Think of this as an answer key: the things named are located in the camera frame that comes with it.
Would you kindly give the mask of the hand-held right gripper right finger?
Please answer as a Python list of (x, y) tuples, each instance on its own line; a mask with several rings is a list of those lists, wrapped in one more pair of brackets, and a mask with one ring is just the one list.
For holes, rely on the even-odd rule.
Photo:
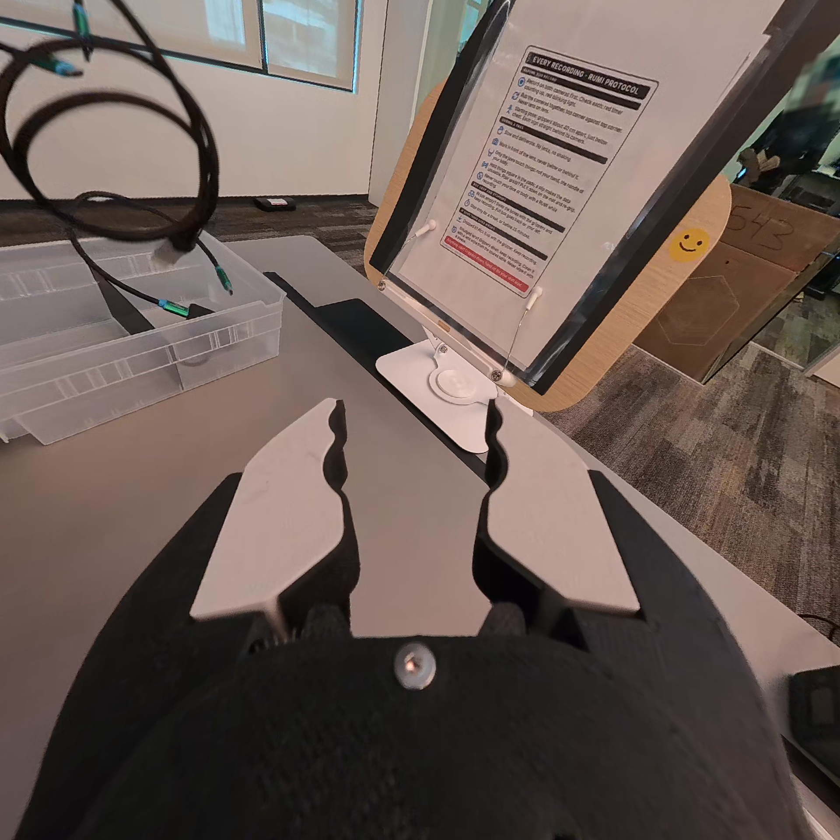
[(488, 405), (487, 493), (472, 575), (527, 632), (555, 634), (573, 609), (637, 618), (641, 605), (583, 458), (508, 399)]

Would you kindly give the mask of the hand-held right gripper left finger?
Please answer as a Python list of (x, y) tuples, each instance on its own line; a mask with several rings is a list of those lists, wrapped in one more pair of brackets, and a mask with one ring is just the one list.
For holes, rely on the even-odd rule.
[(314, 606), (350, 620), (361, 561), (344, 492), (342, 400), (326, 398), (247, 463), (190, 609), (197, 622), (260, 614), (287, 641)]

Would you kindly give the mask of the clear plastic bin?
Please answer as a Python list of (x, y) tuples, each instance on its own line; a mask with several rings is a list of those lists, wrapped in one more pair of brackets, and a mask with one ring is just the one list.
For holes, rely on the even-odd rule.
[(130, 335), (112, 318), (88, 265), (67, 240), (2, 248), (1, 435), (42, 445), (277, 356), (286, 293), (203, 234), (167, 271), (159, 243), (82, 239), (110, 275), (152, 301), (126, 296), (155, 326)]

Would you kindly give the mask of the white stand base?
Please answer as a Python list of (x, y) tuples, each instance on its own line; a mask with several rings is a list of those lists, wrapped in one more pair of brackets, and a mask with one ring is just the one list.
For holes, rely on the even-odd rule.
[(525, 414), (529, 409), (500, 390), (446, 343), (428, 335), (419, 343), (380, 356), (375, 369), (441, 432), (465, 452), (485, 454), (491, 399), (507, 398)]

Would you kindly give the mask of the rounded wooden panel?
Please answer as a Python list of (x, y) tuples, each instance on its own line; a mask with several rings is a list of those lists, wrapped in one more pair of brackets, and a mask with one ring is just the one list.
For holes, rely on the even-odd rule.
[[(365, 242), (364, 270), (369, 281), (378, 286), (382, 295), (414, 319), (421, 328), (428, 331), (431, 337), (445, 341), (452, 350), (460, 350), (461, 340), (456, 338), (453, 328), (445, 326), (440, 318), (422, 313), (420, 305), (411, 303), (406, 295), (397, 289), (393, 280), (386, 280), (383, 271), (375, 269), (372, 265), (374, 249), (383, 237), (385, 227), (396, 208), (396, 201), (406, 183), (426, 126), (444, 86), (443, 81), (436, 85), (418, 107)], [(604, 321), (577, 351), (572, 361), (551, 385), (547, 394), (540, 395), (520, 381), (510, 387), (505, 386), (506, 393), (520, 404), (540, 414), (563, 411), (584, 399), (624, 351), (679, 293), (679, 289), (713, 250), (727, 226), (731, 207), (730, 183), (724, 175), (719, 174), (675, 226)], [(698, 261), (675, 262), (668, 253), (672, 237), (681, 229), (693, 227), (704, 228), (708, 231), (709, 249)]]

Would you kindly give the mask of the yellow smiley sticker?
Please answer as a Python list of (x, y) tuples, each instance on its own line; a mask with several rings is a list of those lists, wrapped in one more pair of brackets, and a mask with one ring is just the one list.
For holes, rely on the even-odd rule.
[(711, 237), (704, 228), (687, 227), (679, 230), (668, 245), (669, 257), (678, 263), (693, 263), (709, 249)]

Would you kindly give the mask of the brown cardboard box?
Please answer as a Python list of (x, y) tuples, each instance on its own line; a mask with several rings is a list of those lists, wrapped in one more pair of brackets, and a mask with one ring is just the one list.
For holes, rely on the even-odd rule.
[(806, 271), (838, 235), (837, 217), (733, 185), (720, 240), (636, 347), (709, 382), (804, 288)]

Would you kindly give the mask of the printed instruction sheet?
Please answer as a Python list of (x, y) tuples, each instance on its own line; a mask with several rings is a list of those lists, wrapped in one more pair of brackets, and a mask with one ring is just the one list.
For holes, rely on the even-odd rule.
[(658, 84), (530, 45), (441, 245), (527, 298)]

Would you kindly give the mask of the black framed display board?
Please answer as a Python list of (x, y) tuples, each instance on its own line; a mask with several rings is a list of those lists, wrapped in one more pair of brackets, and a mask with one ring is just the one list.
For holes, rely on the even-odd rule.
[[(805, 63), (837, 36), (838, 2), (492, 2), (445, 81), (372, 265), (453, 328), (461, 340), (453, 351), (497, 386), (522, 382), (546, 395)], [(520, 298), (441, 239), (529, 46), (659, 84), (532, 294)]]

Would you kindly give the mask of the glass window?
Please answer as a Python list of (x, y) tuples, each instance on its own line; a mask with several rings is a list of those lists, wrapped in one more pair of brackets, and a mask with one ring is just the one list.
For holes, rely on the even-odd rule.
[[(161, 52), (351, 91), (359, 2), (124, 2)], [(143, 46), (113, 2), (2, 1), (2, 19)]]

